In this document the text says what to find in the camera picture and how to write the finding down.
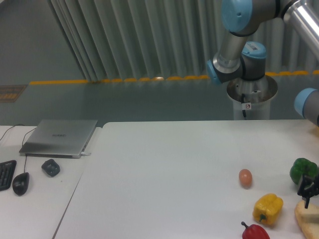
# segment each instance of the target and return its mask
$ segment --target metal tube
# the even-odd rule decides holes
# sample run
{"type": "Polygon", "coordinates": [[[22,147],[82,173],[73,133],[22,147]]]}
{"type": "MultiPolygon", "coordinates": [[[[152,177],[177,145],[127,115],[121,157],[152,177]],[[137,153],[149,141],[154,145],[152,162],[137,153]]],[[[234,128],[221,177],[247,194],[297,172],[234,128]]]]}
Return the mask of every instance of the metal tube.
{"type": "Polygon", "coordinates": [[[223,73],[234,72],[240,66],[241,52],[248,37],[234,36],[227,32],[224,36],[220,51],[214,57],[215,67],[223,73]]]}
{"type": "Polygon", "coordinates": [[[219,55],[224,59],[232,61],[239,59],[241,52],[247,42],[247,37],[234,36],[227,32],[221,45],[219,55]]]}
{"type": "Polygon", "coordinates": [[[319,60],[319,19],[307,0],[299,0],[285,13],[284,22],[291,24],[319,60]]]}

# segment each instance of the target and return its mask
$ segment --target floor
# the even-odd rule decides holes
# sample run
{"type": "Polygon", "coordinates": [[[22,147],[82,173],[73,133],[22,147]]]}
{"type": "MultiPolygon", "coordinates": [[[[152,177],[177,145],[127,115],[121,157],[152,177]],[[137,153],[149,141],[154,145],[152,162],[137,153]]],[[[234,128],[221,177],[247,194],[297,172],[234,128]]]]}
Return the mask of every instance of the floor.
{"type": "MultiPolygon", "coordinates": [[[[274,77],[271,120],[301,119],[296,95],[319,89],[319,76],[274,77]]],[[[0,125],[38,125],[42,119],[111,121],[233,120],[227,84],[210,80],[28,85],[15,103],[0,103],[0,125]]]]}

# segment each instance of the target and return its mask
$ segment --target keyboard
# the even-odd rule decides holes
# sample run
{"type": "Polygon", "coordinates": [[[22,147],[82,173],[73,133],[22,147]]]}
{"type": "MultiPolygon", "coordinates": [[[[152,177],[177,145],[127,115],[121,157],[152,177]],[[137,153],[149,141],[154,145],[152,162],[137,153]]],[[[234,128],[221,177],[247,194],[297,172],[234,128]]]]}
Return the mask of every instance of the keyboard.
{"type": "Polygon", "coordinates": [[[0,191],[10,188],[15,166],[15,160],[0,163],[0,191]]]}

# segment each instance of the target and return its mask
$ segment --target silver laptop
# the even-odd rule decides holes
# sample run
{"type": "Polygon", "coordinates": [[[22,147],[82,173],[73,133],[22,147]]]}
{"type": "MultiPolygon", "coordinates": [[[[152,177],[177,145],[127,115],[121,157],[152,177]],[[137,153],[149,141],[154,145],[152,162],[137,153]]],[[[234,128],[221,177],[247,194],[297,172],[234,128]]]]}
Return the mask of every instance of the silver laptop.
{"type": "Polygon", "coordinates": [[[19,152],[39,157],[80,158],[96,123],[97,120],[44,119],[19,152]]]}

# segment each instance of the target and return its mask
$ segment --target red bell pepper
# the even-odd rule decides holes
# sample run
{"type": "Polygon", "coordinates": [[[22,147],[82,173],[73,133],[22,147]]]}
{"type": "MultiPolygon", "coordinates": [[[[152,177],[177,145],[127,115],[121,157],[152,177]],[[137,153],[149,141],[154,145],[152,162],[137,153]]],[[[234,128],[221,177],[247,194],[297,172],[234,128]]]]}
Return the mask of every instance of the red bell pepper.
{"type": "Polygon", "coordinates": [[[265,229],[259,225],[252,224],[247,226],[244,222],[241,222],[241,225],[246,228],[243,232],[243,239],[270,239],[265,229]]]}

